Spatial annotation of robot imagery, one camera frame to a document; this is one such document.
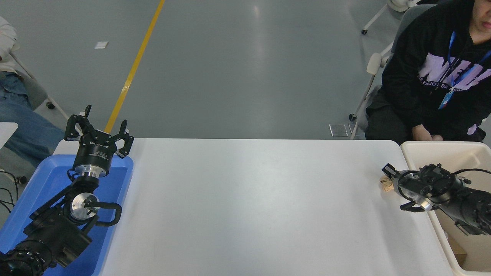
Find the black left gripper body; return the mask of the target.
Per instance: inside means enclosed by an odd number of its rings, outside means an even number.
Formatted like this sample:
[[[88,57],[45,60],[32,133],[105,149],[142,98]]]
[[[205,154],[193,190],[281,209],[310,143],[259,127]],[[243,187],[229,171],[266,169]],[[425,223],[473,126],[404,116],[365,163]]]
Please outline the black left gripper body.
[[[80,171],[83,166],[96,166],[109,171],[116,149],[112,135],[97,131],[93,137],[86,133],[79,140],[74,169]]]

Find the person's right hand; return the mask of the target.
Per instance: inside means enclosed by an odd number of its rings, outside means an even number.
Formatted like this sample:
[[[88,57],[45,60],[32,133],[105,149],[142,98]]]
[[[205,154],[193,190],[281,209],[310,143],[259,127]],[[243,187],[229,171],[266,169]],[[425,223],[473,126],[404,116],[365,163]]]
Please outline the person's right hand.
[[[414,126],[411,132],[412,132],[413,140],[418,140],[418,141],[433,140],[432,135],[422,124]]]

